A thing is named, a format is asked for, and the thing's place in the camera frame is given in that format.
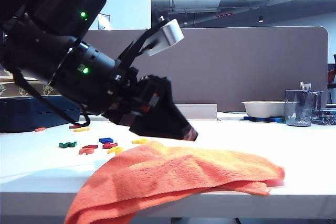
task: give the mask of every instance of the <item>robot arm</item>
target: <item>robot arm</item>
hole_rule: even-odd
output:
[[[197,132],[174,105],[169,79],[149,75],[138,81],[138,70],[131,67],[137,56],[153,55],[183,39],[177,21],[161,18],[113,60],[82,40],[105,2],[0,0],[0,25],[7,34],[0,63],[18,86],[41,101],[21,71],[51,85],[84,112],[102,114],[138,135],[194,141]]]

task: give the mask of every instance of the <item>white table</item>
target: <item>white table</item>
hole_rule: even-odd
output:
[[[336,126],[292,127],[240,120],[218,113],[221,121],[191,121],[196,142],[150,138],[166,145],[224,148],[264,156],[286,170],[283,186],[267,197],[212,190],[145,209],[147,217],[336,218]],[[42,132],[0,133],[1,214],[65,216],[83,183],[113,154],[98,149],[79,155],[87,144],[111,137],[132,148],[139,137],[127,127],[93,121],[91,130],[73,132],[67,125]],[[59,142],[74,142],[62,149]]]

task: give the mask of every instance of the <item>black box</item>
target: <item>black box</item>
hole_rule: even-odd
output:
[[[61,95],[46,100],[78,121],[79,105]],[[0,132],[26,132],[68,123],[34,97],[0,98]]]

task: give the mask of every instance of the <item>gray partition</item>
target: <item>gray partition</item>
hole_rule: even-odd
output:
[[[143,31],[89,31],[84,38],[116,59]],[[327,91],[328,34],[322,27],[183,29],[184,39],[152,57],[134,61],[138,77],[172,80],[175,103],[217,103],[243,111],[242,101],[283,100],[299,82]]]

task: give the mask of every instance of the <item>orange towel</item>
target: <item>orange towel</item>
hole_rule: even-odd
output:
[[[137,211],[219,187],[269,194],[283,168],[235,151],[166,147],[150,141],[113,157],[75,197],[65,224],[126,224]]]

